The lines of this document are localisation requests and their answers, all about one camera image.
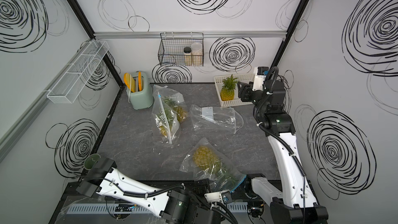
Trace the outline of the pineapple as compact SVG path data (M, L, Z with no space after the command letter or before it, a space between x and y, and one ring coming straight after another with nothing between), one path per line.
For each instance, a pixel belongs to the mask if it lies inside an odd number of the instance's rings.
M222 80L223 85L220 91L222 101L231 101L234 99L237 80L233 75Z

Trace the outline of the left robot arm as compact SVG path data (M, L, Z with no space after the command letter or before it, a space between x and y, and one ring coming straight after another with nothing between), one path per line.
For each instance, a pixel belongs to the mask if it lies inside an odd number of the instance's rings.
M225 204L207 202L183 183L161 189L133 180L109 158L97 161L76 190L90 198L100 195L136 204L168 224L237 223Z

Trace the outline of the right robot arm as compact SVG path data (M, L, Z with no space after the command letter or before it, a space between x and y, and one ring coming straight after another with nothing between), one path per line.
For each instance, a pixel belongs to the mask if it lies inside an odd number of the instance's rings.
M252 191L269 206L276 224L324 224L329 218L311 190L297 151L295 127L284 110L285 84L278 80L278 67L259 66L254 81L239 82L238 97L254 105L253 117L265 133L281 178L279 190L264 177L251 179Z

